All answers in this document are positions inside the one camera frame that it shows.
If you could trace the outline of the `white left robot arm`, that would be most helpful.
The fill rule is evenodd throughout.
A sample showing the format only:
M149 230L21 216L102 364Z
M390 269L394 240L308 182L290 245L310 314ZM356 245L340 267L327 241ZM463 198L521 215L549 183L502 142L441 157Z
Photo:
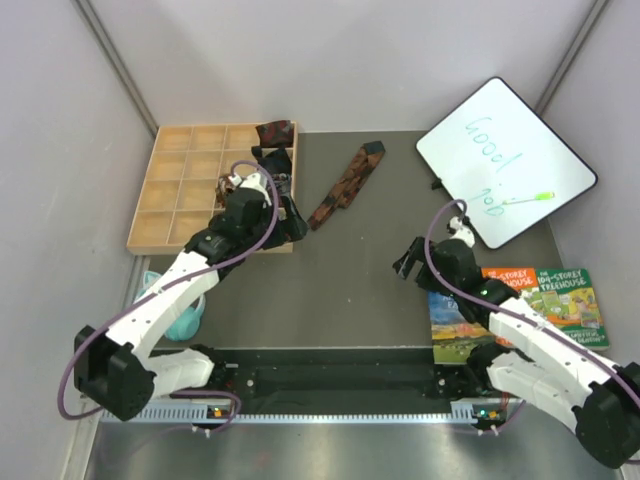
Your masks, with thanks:
M186 389L220 394L227 374L203 349L155 356L155 345L193 302L249 255L306 235L291 197L290 175L258 171L228 179L232 189L224 211L192 235L169 269L112 322L99 329L85 326L74 338L73 364L65 375L119 420Z

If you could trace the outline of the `brown red patterned tie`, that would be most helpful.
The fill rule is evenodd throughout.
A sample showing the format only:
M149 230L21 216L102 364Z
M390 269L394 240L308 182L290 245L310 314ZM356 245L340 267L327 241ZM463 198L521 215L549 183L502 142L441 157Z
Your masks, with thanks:
M316 231L339 208L348 208L386 153L381 141L361 145L339 180L307 220Z

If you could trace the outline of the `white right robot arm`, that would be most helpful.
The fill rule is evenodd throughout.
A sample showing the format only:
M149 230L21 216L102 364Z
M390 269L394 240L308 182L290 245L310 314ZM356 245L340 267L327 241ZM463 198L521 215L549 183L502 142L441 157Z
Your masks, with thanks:
M502 280L485 275L466 220L453 217L448 239L416 237L393 269L451 298L462 317L506 340L472 350L467 384L476 394L514 395L559 421L600 464L639 461L639 365L622 366L581 346L539 315Z

